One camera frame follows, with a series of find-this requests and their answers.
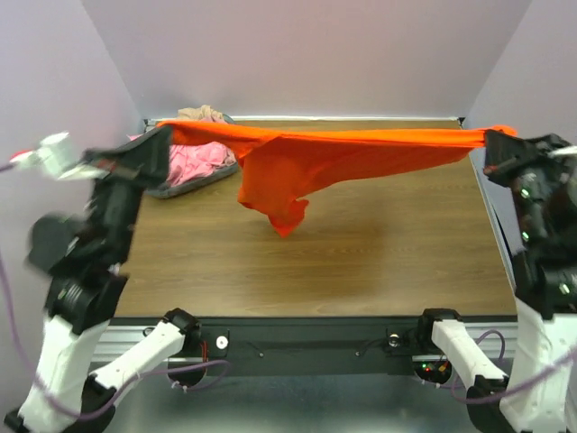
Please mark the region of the orange t shirt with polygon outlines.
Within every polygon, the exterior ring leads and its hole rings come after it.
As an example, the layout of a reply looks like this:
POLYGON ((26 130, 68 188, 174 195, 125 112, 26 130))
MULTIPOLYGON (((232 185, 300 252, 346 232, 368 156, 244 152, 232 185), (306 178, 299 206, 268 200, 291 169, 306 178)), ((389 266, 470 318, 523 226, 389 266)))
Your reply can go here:
POLYGON ((304 219, 307 195, 347 180, 381 178, 462 160, 484 147, 486 129, 291 132, 170 119, 176 145, 218 142, 242 169, 238 202, 288 236, 304 219))

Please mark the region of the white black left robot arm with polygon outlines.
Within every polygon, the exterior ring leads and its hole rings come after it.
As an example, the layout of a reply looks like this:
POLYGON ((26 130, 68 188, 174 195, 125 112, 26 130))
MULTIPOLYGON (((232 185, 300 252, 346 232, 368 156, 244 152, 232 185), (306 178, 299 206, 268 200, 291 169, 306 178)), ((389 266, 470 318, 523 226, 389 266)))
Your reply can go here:
POLYGON ((89 369, 128 281, 119 269, 129 256, 143 193, 169 175, 171 141, 172 130, 164 125, 120 147, 76 155, 64 132, 10 160, 13 169, 93 183, 83 216, 51 213, 32 226, 27 261, 50 277, 50 287, 40 359, 26 400, 5 415, 10 430, 77 432, 85 421, 89 431, 101 432, 124 389, 164 359, 200 347, 198 320, 173 309, 107 367, 89 369))

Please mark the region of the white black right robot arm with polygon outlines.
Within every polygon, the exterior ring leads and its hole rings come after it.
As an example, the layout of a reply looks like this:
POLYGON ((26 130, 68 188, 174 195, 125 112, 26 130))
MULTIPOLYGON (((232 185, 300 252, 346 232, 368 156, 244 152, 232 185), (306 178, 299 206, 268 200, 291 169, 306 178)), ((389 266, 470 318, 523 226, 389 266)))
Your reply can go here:
POLYGON ((479 348, 461 317, 427 309, 417 346, 446 356, 481 432, 576 429, 576 149, 549 134, 520 139, 485 133, 488 180, 511 191, 523 248, 511 261, 517 308, 512 368, 479 348))

